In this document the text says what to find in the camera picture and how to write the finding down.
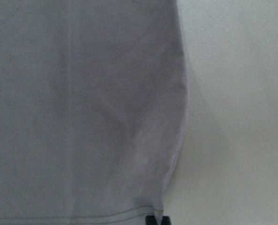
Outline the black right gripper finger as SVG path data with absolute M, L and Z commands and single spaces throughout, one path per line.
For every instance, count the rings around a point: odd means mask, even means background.
M 145 217 L 145 224 L 146 225 L 158 225 L 157 220 L 154 215 L 147 215 Z

